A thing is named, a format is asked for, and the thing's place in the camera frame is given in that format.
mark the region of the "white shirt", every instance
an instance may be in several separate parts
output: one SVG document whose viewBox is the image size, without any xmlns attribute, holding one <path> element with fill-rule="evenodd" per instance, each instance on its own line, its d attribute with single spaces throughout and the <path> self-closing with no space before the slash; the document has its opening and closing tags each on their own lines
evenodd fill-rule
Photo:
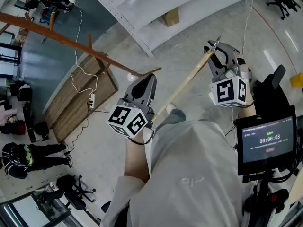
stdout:
<svg viewBox="0 0 303 227">
<path fill-rule="evenodd" d="M 128 202 L 133 227 L 241 226 L 251 185 L 217 124 L 164 125 L 151 148 L 149 181 L 121 176 L 102 226 L 114 226 Z"/>
</svg>

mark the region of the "gray floor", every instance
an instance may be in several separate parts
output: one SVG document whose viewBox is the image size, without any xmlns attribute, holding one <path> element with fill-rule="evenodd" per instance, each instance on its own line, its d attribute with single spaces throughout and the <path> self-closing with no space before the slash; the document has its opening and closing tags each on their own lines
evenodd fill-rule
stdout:
<svg viewBox="0 0 303 227">
<path fill-rule="evenodd" d="M 267 6 L 270 0 L 255 0 L 254 7 L 273 27 L 287 49 L 295 69 L 303 71 L 303 10 L 297 13 L 289 10 L 290 16 L 281 20 L 280 10 L 276 6 Z M 243 34 L 249 3 L 239 2 L 225 8 L 202 21 L 192 25 L 177 36 L 153 51 L 154 57 L 149 58 L 136 42 L 116 24 L 95 43 L 95 48 L 110 53 L 110 58 L 138 72 L 147 72 L 156 67 L 158 84 L 152 107 L 157 111 L 166 99 L 174 92 L 189 72 L 203 56 L 203 47 L 207 40 L 214 40 L 222 35 L 222 40 L 242 49 Z M 295 104 L 297 115 L 303 114 L 303 97 L 300 89 L 291 88 L 289 79 L 296 74 L 295 69 L 269 26 L 256 11 L 252 11 L 246 31 L 244 59 L 253 72 L 254 78 L 263 81 L 273 73 L 274 68 L 283 64 L 286 74 L 281 82 L 289 103 Z M 130 84 L 122 70 L 112 67 L 119 91 L 99 110 L 109 110 L 117 103 Z M 182 109 L 188 120 L 206 118 L 217 123 L 223 131 L 229 128 L 232 121 L 232 109 L 213 105 L 208 96 L 212 74 L 208 66 L 189 83 L 185 90 L 173 101 L 177 108 Z M 155 126 L 163 120 L 163 113 Z M 116 135 L 107 125 L 107 114 L 95 112 L 89 117 L 89 127 L 84 129 L 75 142 L 75 150 L 71 153 L 74 162 L 72 172 L 81 174 L 83 180 L 97 189 L 96 202 L 89 205 L 97 217 L 102 218 L 100 207 L 112 198 L 117 178 L 123 174 L 125 162 L 125 138 Z M 72 140 L 80 133 L 78 127 L 66 140 Z M 228 142 L 234 146 L 234 134 L 231 132 Z"/>
<path fill-rule="evenodd" d="M 87 45 L 88 34 L 91 34 L 94 42 L 116 22 L 116 19 L 97 0 L 79 0 L 79 3 L 83 22 L 78 41 Z M 59 11 L 54 31 L 76 40 L 80 23 L 78 7 L 75 6 L 69 13 Z M 22 49 L 24 79 L 33 88 L 32 109 L 35 122 L 41 119 L 48 99 L 75 63 L 74 49 L 60 45 L 52 39 L 41 44 L 42 39 L 42 35 L 30 32 Z"/>
</svg>

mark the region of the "monitor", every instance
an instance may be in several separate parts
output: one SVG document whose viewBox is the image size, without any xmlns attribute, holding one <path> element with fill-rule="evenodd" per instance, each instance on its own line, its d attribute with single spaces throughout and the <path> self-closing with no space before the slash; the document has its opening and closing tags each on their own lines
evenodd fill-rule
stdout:
<svg viewBox="0 0 303 227">
<path fill-rule="evenodd" d="M 295 160 L 296 117 L 294 106 L 280 115 L 256 115 L 236 120 L 238 175 L 286 166 Z"/>
</svg>

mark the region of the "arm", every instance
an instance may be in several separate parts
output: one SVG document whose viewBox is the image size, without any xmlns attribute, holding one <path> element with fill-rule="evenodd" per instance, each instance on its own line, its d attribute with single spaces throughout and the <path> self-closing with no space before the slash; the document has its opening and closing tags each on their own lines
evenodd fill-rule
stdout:
<svg viewBox="0 0 303 227">
<path fill-rule="evenodd" d="M 247 88 L 247 92 L 246 92 L 246 101 L 247 101 L 246 105 L 250 105 L 253 101 L 249 87 Z M 240 118 L 245 118 L 245 117 L 254 116 L 254 115 L 256 115 L 256 108 L 255 108 L 254 104 L 248 108 L 240 109 L 240 116 L 239 116 Z"/>
<path fill-rule="evenodd" d="M 18 178 L 18 179 L 25 179 L 27 177 L 27 173 L 22 169 L 15 166 L 12 166 L 9 170 L 9 174 L 12 177 Z"/>
<path fill-rule="evenodd" d="M 249 71 L 248 70 L 248 66 L 246 64 L 241 65 L 240 70 L 241 70 L 241 72 L 242 71 L 245 71 L 245 72 Z M 253 102 L 253 100 L 252 100 L 252 95 L 250 93 L 249 84 L 246 87 L 247 87 L 246 105 L 251 105 L 251 103 Z M 245 118 L 245 117 L 254 116 L 254 115 L 256 115 L 256 108 L 255 108 L 255 105 L 253 104 L 250 107 L 241 108 L 240 109 L 240 116 L 239 116 L 239 118 Z"/>
<path fill-rule="evenodd" d="M 134 138 L 139 143 L 144 143 L 143 130 Z M 144 145 L 126 140 L 126 159 L 124 176 L 133 176 L 147 182 L 150 178 Z"/>
</svg>

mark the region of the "timer display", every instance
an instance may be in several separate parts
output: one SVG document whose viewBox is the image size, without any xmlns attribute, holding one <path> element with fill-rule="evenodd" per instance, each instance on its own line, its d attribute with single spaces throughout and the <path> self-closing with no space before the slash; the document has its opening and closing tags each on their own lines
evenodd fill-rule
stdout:
<svg viewBox="0 0 303 227">
<path fill-rule="evenodd" d="M 293 151 L 292 117 L 242 129 L 243 162 L 276 157 Z"/>
<path fill-rule="evenodd" d="M 265 143 L 265 142 L 270 142 L 270 141 L 273 141 L 273 140 L 278 140 L 278 139 L 280 139 L 279 134 L 277 134 L 276 136 L 270 136 L 270 137 L 267 137 L 267 138 L 260 139 L 260 144 Z"/>
</svg>

